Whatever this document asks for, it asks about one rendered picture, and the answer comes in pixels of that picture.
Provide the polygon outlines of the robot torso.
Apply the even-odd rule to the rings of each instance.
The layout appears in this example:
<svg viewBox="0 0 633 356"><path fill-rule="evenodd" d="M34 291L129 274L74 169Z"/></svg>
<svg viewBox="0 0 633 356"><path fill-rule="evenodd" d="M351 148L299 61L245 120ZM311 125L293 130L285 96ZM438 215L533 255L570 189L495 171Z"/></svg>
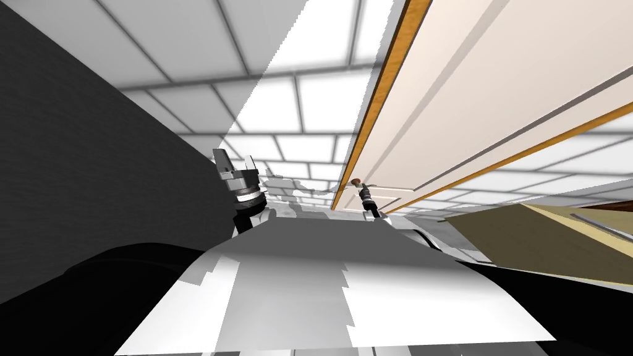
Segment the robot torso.
<svg viewBox="0 0 633 356"><path fill-rule="evenodd" d="M387 222L274 218L195 260L117 355L410 356L548 332L500 286Z"/></svg>

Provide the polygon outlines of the cream panelled door leaf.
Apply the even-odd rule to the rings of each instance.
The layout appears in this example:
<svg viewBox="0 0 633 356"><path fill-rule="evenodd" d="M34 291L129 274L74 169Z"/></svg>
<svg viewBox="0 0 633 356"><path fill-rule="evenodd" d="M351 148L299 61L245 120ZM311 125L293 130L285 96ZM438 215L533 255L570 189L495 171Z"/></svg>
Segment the cream panelled door leaf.
<svg viewBox="0 0 633 356"><path fill-rule="evenodd" d="M333 208L442 218L633 186L633 0L434 0Z"/></svg>

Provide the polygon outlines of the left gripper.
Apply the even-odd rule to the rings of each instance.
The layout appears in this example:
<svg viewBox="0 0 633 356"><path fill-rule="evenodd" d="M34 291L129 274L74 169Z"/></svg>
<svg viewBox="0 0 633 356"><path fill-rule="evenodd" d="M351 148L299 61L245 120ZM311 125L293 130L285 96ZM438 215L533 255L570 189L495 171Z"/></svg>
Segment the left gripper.
<svg viewBox="0 0 633 356"><path fill-rule="evenodd" d="M259 171L252 155L244 158L244 170L234 170L233 163L226 150L213 149L213 159L220 178L226 183L229 190L259 190Z"/></svg>

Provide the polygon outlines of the tan wooden cupboard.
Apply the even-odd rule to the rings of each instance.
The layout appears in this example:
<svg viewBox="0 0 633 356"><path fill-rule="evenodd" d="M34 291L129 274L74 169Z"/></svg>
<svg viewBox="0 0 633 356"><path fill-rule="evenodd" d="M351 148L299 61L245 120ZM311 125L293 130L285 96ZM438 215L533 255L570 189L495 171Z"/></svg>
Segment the tan wooden cupboard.
<svg viewBox="0 0 633 356"><path fill-rule="evenodd" d="M633 286L633 212L519 203L446 220L500 268Z"/></svg>

